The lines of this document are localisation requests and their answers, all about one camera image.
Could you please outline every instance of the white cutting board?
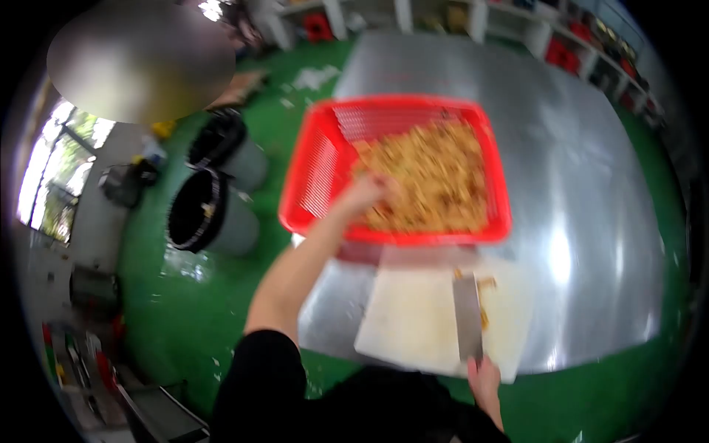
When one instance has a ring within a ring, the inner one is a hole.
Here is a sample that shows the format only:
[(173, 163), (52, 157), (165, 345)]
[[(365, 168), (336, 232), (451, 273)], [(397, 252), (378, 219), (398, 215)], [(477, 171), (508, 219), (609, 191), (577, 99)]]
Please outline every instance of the white cutting board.
[[(460, 361), (453, 304), (453, 269), (380, 267), (354, 349), (407, 369), (467, 376)], [(483, 349), (500, 367), (504, 383), (517, 375), (532, 318), (535, 287), (523, 268), (501, 259), (477, 258), (461, 267), (477, 279), (493, 276), (496, 288), (480, 293), (489, 325)]]

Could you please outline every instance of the green floor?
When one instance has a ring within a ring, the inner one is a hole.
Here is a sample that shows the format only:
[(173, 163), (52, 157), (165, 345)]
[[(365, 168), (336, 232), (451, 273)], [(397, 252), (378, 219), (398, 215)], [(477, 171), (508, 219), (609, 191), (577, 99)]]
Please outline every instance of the green floor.
[[(240, 70), (266, 67), (269, 85), (245, 110), (251, 136), (267, 153), (271, 169), (252, 195), (261, 221), (259, 247), (249, 257), (178, 252), (166, 246), (164, 221), (172, 196), (190, 175), (184, 154), (207, 119), (197, 113), (179, 122), (164, 144), (170, 161), (126, 225), (118, 274), (125, 299), (126, 344), (145, 374), (157, 383), (186, 379), (187, 402), (208, 417), (231, 349), (239, 337), (259, 279), (289, 241), (277, 220), (284, 173), (308, 100), (331, 95), (337, 79), (320, 91), (281, 89), (302, 67), (342, 67), (352, 42), (303, 45)], [(295, 106), (286, 109), (285, 97)], [(689, 293), (682, 202), (661, 147), (635, 117), (618, 114), (637, 151), (664, 239), (664, 310), (661, 334), (651, 342), (553, 374), (521, 376), (500, 389), (505, 427), (514, 442), (610, 442), (633, 432), (659, 406), (674, 373)], [(318, 397), (358, 366), (303, 351), (309, 398)], [(442, 378), (453, 395), (471, 400), (464, 380)]]

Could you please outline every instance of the hand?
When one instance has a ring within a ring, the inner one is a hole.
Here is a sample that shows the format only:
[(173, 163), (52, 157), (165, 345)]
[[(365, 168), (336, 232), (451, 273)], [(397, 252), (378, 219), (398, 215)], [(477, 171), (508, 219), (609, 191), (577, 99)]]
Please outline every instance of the hand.
[(348, 219), (357, 217), (377, 202), (393, 197), (398, 189), (394, 179), (384, 174), (368, 172), (356, 179), (335, 200), (332, 212)]
[(468, 385), (473, 391), (475, 403), (495, 422), (500, 430), (502, 417), (500, 414), (500, 399), (497, 390), (500, 387), (500, 369), (487, 355), (483, 356), (480, 366), (475, 359), (468, 358)]

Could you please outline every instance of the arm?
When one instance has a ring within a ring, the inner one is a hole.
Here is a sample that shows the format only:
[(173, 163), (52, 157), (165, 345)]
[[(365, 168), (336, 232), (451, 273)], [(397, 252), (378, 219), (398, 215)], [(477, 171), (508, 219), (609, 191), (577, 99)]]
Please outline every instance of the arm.
[(376, 202), (391, 195), (392, 180), (366, 175), (334, 202), (297, 247), (289, 247), (271, 265), (251, 301), (244, 334), (270, 329), (298, 344), (298, 312), (325, 263), (340, 247), (347, 225)]
[(502, 427), (502, 414), (500, 414), (500, 398), (497, 395), (500, 387), (500, 369), (495, 366), (490, 357), (484, 356), (479, 367), (473, 358), (468, 359), (468, 384), (473, 391), (478, 408), (492, 419), (500, 431), (505, 432)]

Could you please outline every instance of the red mesh tray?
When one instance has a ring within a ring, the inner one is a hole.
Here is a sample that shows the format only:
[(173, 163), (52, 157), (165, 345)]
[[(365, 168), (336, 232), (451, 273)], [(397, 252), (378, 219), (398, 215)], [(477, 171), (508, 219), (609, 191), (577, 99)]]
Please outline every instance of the red mesh tray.
[(483, 153), (488, 192), (488, 225), (477, 232), (385, 232), (352, 225), (345, 238), (397, 245), (453, 245), (499, 242), (512, 228), (502, 162), (490, 120), (475, 103), (438, 96), (379, 95), (326, 100), (307, 112), (281, 195), (278, 216), (287, 230), (305, 235), (315, 218), (351, 180), (358, 140), (407, 132), (414, 125), (457, 118), (472, 126)]

